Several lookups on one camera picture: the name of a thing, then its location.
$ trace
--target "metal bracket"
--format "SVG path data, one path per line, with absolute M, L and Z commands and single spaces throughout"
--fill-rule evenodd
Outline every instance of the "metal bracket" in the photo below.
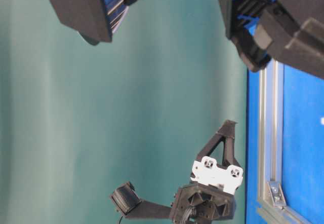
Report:
M 269 181 L 268 186 L 269 186 L 269 195 L 272 199 L 273 206 L 279 208 L 287 206 L 280 182 Z

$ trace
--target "teal wall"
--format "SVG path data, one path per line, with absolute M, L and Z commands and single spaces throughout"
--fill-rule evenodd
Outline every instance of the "teal wall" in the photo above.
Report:
M 217 0 L 140 0 L 91 47 L 48 0 L 0 0 L 0 223 L 115 223 L 128 180 L 169 205 L 225 119 L 244 167 L 246 68 L 224 32 Z M 244 184 L 236 199 L 226 223 Z

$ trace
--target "blue robot part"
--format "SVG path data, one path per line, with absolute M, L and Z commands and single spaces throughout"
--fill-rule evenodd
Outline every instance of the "blue robot part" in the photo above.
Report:
M 245 29 L 249 31 L 251 35 L 254 35 L 255 30 L 257 28 L 257 25 L 259 23 L 260 18 L 259 17 L 252 17 L 252 16 L 246 16 L 246 15 L 239 15 L 237 17 L 238 20 L 247 20 L 249 23 L 245 25 Z
M 124 0 L 104 0 L 112 33 L 115 33 L 128 11 Z

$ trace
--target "blue panel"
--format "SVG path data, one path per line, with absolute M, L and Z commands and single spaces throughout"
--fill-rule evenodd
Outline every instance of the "blue panel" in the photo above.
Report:
M 282 186 L 288 204 L 324 223 L 324 81 L 285 66 Z
M 257 213 L 259 73 L 249 71 L 246 223 L 266 223 Z

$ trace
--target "screw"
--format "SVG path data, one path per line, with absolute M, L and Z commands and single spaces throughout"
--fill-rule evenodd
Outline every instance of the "screw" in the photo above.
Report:
M 277 188 L 275 188 L 275 187 L 271 187 L 271 189 L 272 189 L 272 191 L 273 191 L 274 193 L 278 193 L 278 189 L 277 189 Z

